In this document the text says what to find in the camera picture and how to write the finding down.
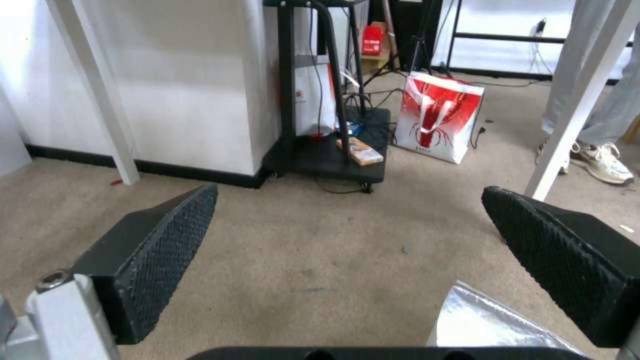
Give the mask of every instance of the caster wheel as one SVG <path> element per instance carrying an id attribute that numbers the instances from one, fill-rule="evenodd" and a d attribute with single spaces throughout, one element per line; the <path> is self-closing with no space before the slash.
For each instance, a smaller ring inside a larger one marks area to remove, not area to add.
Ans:
<path id="1" fill-rule="evenodd" d="M 361 187 L 361 191 L 363 193 L 372 193 L 373 192 L 373 186 L 371 183 L 360 183 L 360 187 Z"/>

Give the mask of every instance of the silver foil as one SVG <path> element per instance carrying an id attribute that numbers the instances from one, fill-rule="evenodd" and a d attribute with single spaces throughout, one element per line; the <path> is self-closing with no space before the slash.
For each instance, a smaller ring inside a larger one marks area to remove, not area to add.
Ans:
<path id="1" fill-rule="evenodd" d="M 554 347 L 581 354 L 565 340 L 462 282 L 449 290 L 427 346 Z"/>

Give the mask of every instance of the book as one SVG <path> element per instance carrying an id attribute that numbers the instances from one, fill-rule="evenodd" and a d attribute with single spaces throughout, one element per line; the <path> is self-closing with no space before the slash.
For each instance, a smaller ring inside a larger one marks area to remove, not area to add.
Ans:
<path id="1" fill-rule="evenodd" d="M 336 144 L 339 149 L 342 148 L 341 139 L 338 139 Z M 381 163 L 385 160 L 385 157 L 378 151 L 354 137 L 349 138 L 349 153 L 351 154 L 351 158 L 361 167 Z"/>

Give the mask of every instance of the white table leg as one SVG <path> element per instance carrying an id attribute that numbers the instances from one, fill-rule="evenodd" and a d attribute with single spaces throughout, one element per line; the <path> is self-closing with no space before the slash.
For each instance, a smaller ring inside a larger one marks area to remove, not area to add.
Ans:
<path id="1" fill-rule="evenodd" d="M 616 0 L 580 72 L 567 112 L 556 124 L 533 172 L 525 195 L 544 200 L 587 121 L 611 69 L 620 57 L 629 36 L 640 21 L 640 1 Z"/>
<path id="2" fill-rule="evenodd" d="M 105 135 L 111 140 L 113 159 L 120 177 L 125 184 L 133 184 L 140 179 L 140 175 L 121 127 L 124 121 L 122 104 L 90 23 L 83 9 L 77 8 L 81 7 L 81 3 L 74 5 L 72 0 L 47 0 L 47 5 L 67 51 L 84 77 L 86 89 L 99 112 Z"/>

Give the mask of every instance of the red object on floor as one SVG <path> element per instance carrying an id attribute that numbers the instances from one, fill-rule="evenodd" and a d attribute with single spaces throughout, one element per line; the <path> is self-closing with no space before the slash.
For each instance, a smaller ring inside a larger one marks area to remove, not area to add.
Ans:
<path id="1" fill-rule="evenodd" d="M 368 25 L 364 28 L 364 34 L 362 37 L 362 54 L 364 55 L 380 55 L 382 52 L 382 40 L 383 40 L 382 28 L 377 26 Z"/>

